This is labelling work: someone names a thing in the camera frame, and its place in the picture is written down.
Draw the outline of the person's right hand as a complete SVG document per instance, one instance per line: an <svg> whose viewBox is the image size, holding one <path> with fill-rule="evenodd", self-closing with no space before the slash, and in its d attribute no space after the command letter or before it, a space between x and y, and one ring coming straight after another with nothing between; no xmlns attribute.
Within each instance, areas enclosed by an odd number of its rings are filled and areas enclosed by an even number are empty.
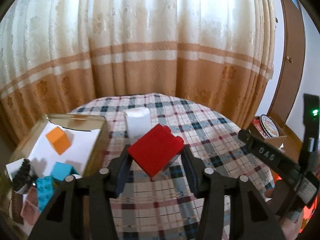
<svg viewBox="0 0 320 240"><path fill-rule="evenodd" d="M283 210L283 205L286 204L286 198L290 193L290 187L283 180L277 180L274 188L265 192L265 197L270 198L267 202L271 210L276 214L284 236L286 239L296 239L299 235L302 226L304 211L301 208L289 211L284 215L278 215L279 211Z"/></svg>

